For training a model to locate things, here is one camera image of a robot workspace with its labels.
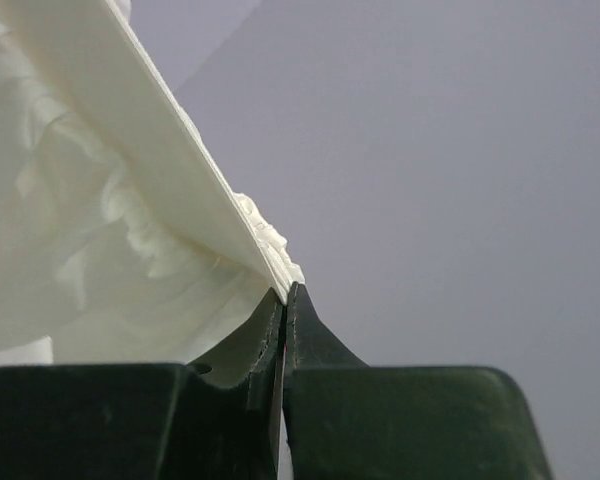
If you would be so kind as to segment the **white skirt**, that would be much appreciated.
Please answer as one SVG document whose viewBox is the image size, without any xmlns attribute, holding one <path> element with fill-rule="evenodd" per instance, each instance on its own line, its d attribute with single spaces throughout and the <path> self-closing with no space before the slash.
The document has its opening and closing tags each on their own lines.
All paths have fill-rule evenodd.
<svg viewBox="0 0 600 480">
<path fill-rule="evenodd" d="M 192 362 L 304 276 L 127 1 L 0 1 L 0 366 Z"/>
</svg>

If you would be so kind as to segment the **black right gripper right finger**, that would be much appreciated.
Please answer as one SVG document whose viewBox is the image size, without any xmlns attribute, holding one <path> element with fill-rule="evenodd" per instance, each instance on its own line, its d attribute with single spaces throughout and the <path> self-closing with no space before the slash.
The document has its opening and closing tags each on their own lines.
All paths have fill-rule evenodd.
<svg viewBox="0 0 600 480">
<path fill-rule="evenodd" d="M 372 367 L 294 284 L 283 412 L 297 479 L 549 479 L 526 397 L 485 366 Z"/>
</svg>

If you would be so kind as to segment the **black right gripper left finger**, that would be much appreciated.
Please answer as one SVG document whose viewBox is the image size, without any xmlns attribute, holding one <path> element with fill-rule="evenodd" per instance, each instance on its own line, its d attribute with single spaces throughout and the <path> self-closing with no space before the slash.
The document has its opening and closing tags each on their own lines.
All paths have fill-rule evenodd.
<svg viewBox="0 0 600 480">
<path fill-rule="evenodd" d="M 0 479 L 273 479 L 281 327 L 268 292 L 193 362 L 0 367 Z"/>
</svg>

